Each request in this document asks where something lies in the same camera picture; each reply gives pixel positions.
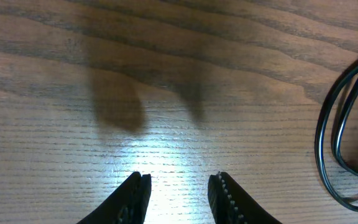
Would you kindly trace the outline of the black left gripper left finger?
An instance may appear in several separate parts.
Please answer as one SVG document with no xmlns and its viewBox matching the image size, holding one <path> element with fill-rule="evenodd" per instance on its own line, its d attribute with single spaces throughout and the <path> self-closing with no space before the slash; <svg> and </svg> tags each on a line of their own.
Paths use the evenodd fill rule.
<svg viewBox="0 0 358 224">
<path fill-rule="evenodd" d="M 143 224 L 151 192 L 151 175 L 133 172 L 78 224 Z"/>
</svg>

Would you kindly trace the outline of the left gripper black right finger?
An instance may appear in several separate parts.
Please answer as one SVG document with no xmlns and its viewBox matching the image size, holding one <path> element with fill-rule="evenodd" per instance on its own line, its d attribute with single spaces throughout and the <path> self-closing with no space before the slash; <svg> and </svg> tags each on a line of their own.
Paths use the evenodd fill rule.
<svg viewBox="0 0 358 224">
<path fill-rule="evenodd" d="M 216 224 L 281 224 L 227 172 L 209 177 L 208 202 Z"/>
</svg>

